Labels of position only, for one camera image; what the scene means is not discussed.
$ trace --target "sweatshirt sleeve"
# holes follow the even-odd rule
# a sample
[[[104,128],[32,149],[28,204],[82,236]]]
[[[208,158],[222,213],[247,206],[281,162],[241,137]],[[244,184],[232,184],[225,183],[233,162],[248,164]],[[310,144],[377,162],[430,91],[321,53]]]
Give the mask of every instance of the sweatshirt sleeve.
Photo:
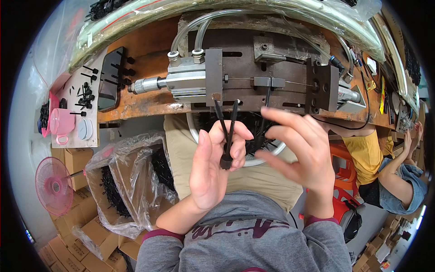
[[[320,271],[352,270],[343,231],[336,219],[309,218],[302,232]]]
[[[184,235],[165,229],[148,232],[137,255],[136,271],[178,271]]]

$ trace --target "clear plastic tube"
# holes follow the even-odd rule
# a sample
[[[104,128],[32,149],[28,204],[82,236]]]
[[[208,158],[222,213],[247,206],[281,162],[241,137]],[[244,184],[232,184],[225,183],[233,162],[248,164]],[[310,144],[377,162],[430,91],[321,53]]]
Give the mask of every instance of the clear plastic tube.
[[[320,46],[318,46],[317,44],[315,44],[313,41],[311,41],[307,36],[305,36],[304,34],[302,34],[301,32],[299,32],[299,30],[297,30],[295,27],[293,27],[288,21],[287,19],[282,16],[282,19],[287,23],[287,25],[290,27],[290,29],[292,31],[294,31],[301,39],[303,39],[304,41],[306,41],[307,43],[309,43],[312,47],[314,47],[315,50],[319,51],[321,54],[325,55],[325,57],[327,57],[328,59],[331,58],[331,55],[328,54],[326,51],[324,51],[323,49],[320,48]]]
[[[338,41],[341,43],[341,45],[343,46],[344,50],[346,51],[346,55],[348,56],[348,60],[349,60],[349,74],[353,75],[353,59],[352,59],[352,55],[351,52],[346,44],[346,41],[339,35],[337,35],[337,39]]]
[[[202,40],[204,39],[205,31],[207,30],[207,27],[210,24],[210,22],[211,22],[211,20],[205,21],[199,27],[198,33],[196,34],[194,51],[196,51],[196,52],[201,51],[201,49],[202,49]]]
[[[178,44],[180,43],[181,39],[184,38],[190,30],[192,30],[195,26],[199,24],[223,16],[239,15],[239,14],[260,14],[260,13],[270,13],[270,11],[267,12],[267,11],[259,11],[259,10],[248,10],[248,9],[230,9],[230,10],[218,10],[218,11],[204,14],[203,16],[198,17],[195,20],[191,21],[180,32],[178,32],[178,34],[175,36],[174,40],[172,41],[171,54],[176,54],[176,51],[178,49]]]

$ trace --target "electric fan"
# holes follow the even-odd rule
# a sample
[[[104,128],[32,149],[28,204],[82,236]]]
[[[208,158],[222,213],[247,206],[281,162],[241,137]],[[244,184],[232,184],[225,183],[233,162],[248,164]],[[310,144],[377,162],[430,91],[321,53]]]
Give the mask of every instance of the electric fan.
[[[53,215],[63,215],[73,202],[73,187],[71,177],[83,171],[70,175],[65,165],[57,158],[43,159],[36,169],[36,194],[43,207]]]

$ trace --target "wooden workbench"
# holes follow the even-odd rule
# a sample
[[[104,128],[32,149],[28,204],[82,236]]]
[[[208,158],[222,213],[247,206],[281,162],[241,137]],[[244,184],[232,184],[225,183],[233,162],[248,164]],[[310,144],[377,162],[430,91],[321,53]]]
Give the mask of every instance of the wooden workbench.
[[[148,77],[166,77],[167,67],[169,64],[167,53],[170,50],[172,40],[177,34],[177,24],[180,16],[157,21],[139,28],[124,37],[118,39],[112,43],[107,52],[124,46],[127,48],[127,54],[135,58],[136,62],[130,67],[127,64],[126,68],[134,68],[136,74],[130,79],[134,82],[140,78]],[[331,47],[331,55],[336,56],[341,60],[346,67],[346,71],[349,68],[347,57],[341,44],[335,37],[335,35],[323,28],[314,26],[303,22],[309,27],[317,28],[325,36],[326,40]],[[364,91],[364,85],[362,83],[361,74],[355,68],[354,78],[351,85],[358,85],[362,95],[366,100],[366,94]],[[369,122],[380,127],[395,128],[395,125],[389,124],[388,114],[382,115],[379,111],[379,99],[380,94],[375,91],[368,93],[370,100],[370,120]],[[135,95],[128,93],[127,88],[123,89],[120,94],[119,106],[109,112],[99,112],[97,119],[98,122],[107,122],[120,119],[129,119],[134,117],[150,116],[150,115],[162,115],[162,114],[175,114],[186,113],[191,111],[190,103],[180,104],[176,102],[171,92],[167,89],[160,91],[151,91],[145,94]],[[342,111],[329,112],[320,111],[320,115],[352,120],[357,122],[365,122],[367,118],[368,110],[361,111],[357,114],[349,114]]]

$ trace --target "pink mug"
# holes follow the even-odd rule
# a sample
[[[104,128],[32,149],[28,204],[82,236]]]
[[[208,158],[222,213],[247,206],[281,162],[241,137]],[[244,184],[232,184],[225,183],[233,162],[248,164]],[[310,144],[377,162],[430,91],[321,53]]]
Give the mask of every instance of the pink mug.
[[[51,133],[56,134],[56,142],[60,145],[68,142],[68,133],[76,127],[76,116],[70,114],[70,110],[56,108],[50,114],[50,130]],[[66,137],[65,142],[60,142],[59,139]]]

